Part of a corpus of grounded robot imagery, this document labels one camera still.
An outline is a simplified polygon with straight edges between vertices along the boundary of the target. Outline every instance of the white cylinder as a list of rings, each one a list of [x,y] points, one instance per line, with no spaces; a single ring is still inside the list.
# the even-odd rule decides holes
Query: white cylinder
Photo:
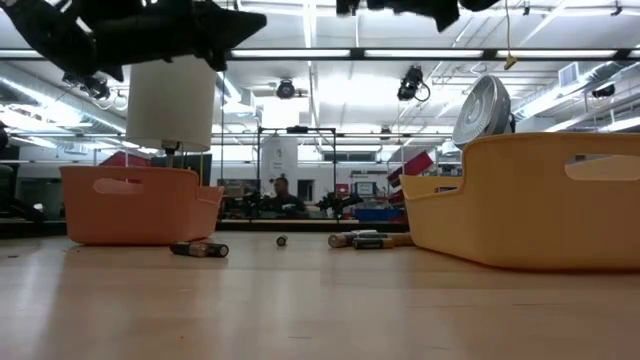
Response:
[[[131,69],[127,140],[162,149],[209,151],[216,73],[193,56],[153,61]]]
[[[263,193],[273,193],[273,181],[284,176],[289,193],[298,194],[298,139],[274,135],[262,143],[260,183]]]

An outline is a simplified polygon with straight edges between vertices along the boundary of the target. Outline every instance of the bin handle cutout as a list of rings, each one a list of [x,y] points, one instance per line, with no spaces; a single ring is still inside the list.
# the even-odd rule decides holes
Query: bin handle cutout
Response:
[[[564,166],[577,181],[638,181],[640,156],[616,154],[575,154]]]
[[[138,179],[102,178],[93,183],[93,190],[103,195],[135,195],[144,191],[144,185]]]

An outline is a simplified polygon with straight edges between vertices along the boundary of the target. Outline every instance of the black shirt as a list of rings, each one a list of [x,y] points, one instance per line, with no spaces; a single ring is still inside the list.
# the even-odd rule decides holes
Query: black shirt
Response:
[[[282,211],[307,211],[304,202],[291,194],[276,196],[271,199],[271,204]]]

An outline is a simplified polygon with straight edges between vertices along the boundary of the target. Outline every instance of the wooden table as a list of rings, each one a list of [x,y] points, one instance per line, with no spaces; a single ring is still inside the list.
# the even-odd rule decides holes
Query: wooden table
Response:
[[[7,360],[637,359],[640,275],[527,274],[326,235],[219,233],[227,259],[0,242]]]

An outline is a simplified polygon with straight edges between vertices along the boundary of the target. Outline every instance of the metal frame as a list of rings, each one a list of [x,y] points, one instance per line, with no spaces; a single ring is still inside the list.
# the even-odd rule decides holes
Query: metal frame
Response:
[[[275,134],[278,133],[278,131],[286,131],[287,134],[296,134],[296,135],[305,135],[308,134],[309,131],[315,131],[315,133],[318,135],[318,137],[324,137],[321,133],[321,131],[330,131],[333,134],[333,193],[335,194],[337,192],[336,189],[336,182],[338,179],[338,175],[337,175],[337,164],[338,164],[338,160],[337,158],[337,151],[336,151],[336,143],[337,143],[337,132],[336,132],[336,128],[309,128],[309,127],[300,127],[300,129],[305,129],[307,131],[307,133],[297,133],[297,132],[293,132],[291,131],[291,128],[264,128],[262,126],[258,127],[258,133],[257,133],[257,138],[258,138],[258,144],[257,144],[257,148],[258,148],[258,156],[257,156],[257,166],[256,166],[256,180],[258,180],[258,190],[262,189],[262,181],[260,179],[260,160],[262,159],[262,156],[260,154],[260,150],[262,148],[261,144],[261,136],[262,133],[265,131],[274,131]],[[340,219],[338,219],[337,215],[334,214],[333,215],[334,218],[336,219],[337,222],[340,222]]]
[[[242,56],[237,52],[263,52],[262,55]],[[290,56],[286,52],[308,52],[308,55]],[[340,52],[344,55],[313,55],[322,51]],[[392,56],[392,55],[367,55],[367,51],[384,51],[395,53],[411,53],[416,55]],[[469,51],[480,51],[478,56],[470,56]],[[505,61],[505,56],[500,55],[507,51],[504,48],[245,48],[229,50],[226,53],[227,61]],[[638,61],[640,51],[636,48],[517,48],[513,52],[521,53],[516,56],[521,62],[540,61],[609,61],[631,60]],[[611,51],[612,55],[596,55],[594,52]],[[548,55],[540,55],[539,52],[549,52]],[[577,55],[579,52],[591,52],[593,55]],[[0,60],[4,61],[47,61],[43,56],[32,49],[6,48],[0,49]]]

